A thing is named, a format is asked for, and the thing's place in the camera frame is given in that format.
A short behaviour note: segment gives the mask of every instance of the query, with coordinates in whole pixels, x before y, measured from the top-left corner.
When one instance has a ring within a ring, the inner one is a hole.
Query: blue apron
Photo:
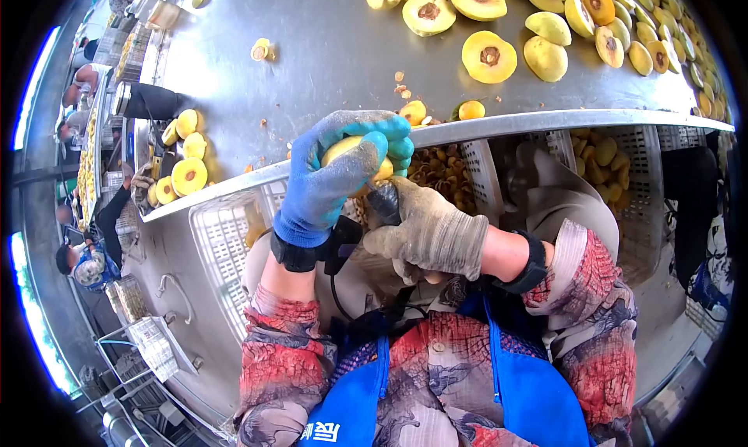
[[[566,380],[546,359],[502,349],[501,330],[486,297],[483,306],[490,327],[494,402],[503,406],[504,428],[540,447],[596,445]],[[297,445],[371,445],[389,369],[389,340],[385,336],[377,341],[377,359],[343,375],[314,407]]]
[[[109,257],[109,255],[106,253],[106,248],[104,245],[104,240],[102,239],[98,243],[96,243],[95,248],[98,252],[104,255],[104,271],[101,273],[101,280],[99,280],[96,283],[93,283],[91,285],[81,285],[84,286],[86,289],[97,289],[99,286],[108,284],[111,281],[118,280],[121,278],[120,276],[120,268],[117,267],[117,264],[115,264],[115,261]],[[91,260],[91,251],[86,248],[82,251],[81,259],[78,261],[78,265],[76,265],[76,269],[82,264],[83,262]]]

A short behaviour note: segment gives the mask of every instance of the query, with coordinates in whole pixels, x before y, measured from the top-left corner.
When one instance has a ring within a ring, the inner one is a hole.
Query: dirty glove
[[[346,198],[379,170],[385,154],[395,172],[411,162],[411,126],[392,111],[335,111],[296,139],[286,197],[273,227],[280,239],[299,247],[327,241]],[[362,135],[354,149],[320,168],[323,154],[346,135]]]
[[[416,281],[413,267],[465,275],[480,275],[483,241],[489,230],[484,215],[471,217],[454,207],[436,190],[393,177],[398,192],[400,218],[397,227],[380,227],[363,237],[363,247],[371,254],[393,260],[406,284]]]
[[[146,176],[150,172],[150,162],[141,167],[130,181],[130,197],[142,215],[148,215],[153,207],[148,203],[148,188],[155,182]]]

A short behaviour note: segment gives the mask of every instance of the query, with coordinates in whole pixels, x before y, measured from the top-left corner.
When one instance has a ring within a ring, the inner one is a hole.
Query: red patterned sleeve
[[[336,347],[319,332],[317,301],[284,300],[258,285],[245,317],[237,439],[244,445],[292,445],[328,391]]]
[[[598,444],[631,445],[637,357],[633,293],[591,229],[565,220],[546,279],[523,296],[548,316],[554,365],[574,390]]]

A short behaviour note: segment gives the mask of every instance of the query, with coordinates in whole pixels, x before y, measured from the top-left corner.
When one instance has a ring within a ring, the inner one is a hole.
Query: green leaf
[[[455,106],[455,109],[453,109],[453,110],[452,110],[452,114],[450,115],[450,118],[449,118],[448,120],[446,120],[446,121],[447,121],[448,123],[452,123],[453,121],[460,121],[460,107],[461,107],[461,106],[462,106],[462,105],[463,105],[464,103],[467,103],[467,102],[472,102],[472,101],[476,101],[476,102],[479,102],[479,101],[481,101],[481,100],[485,100],[485,99],[487,99],[487,98],[488,98],[488,97],[482,97],[482,98],[478,98],[478,99],[475,99],[475,98],[471,98],[471,99],[468,99],[468,100],[464,100],[463,102],[460,102],[460,103],[459,103],[459,104],[458,104],[457,106]]]

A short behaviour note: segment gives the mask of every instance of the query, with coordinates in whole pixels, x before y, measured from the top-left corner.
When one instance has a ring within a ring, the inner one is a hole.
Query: hand
[[[411,162],[411,126],[392,111],[335,111],[314,125],[291,149],[286,197],[273,227],[285,242],[316,247],[327,241],[346,198],[390,158],[395,173]],[[346,135],[362,135],[354,149],[320,168],[323,154]]]
[[[406,178],[392,179],[398,192],[400,218],[397,227],[380,227],[363,237],[371,254],[393,260],[395,271],[413,285],[420,271],[462,274],[468,280],[480,275],[483,242],[489,219],[471,217],[454,207],[436,190],[421,188]]]
[[[153,207],[148,203],[148,188],[155,181],[144,174],[150,172],[150,167],[150,162],[146,163],[129,182],[130,197],[143,215],[147,215],[153,210]]]

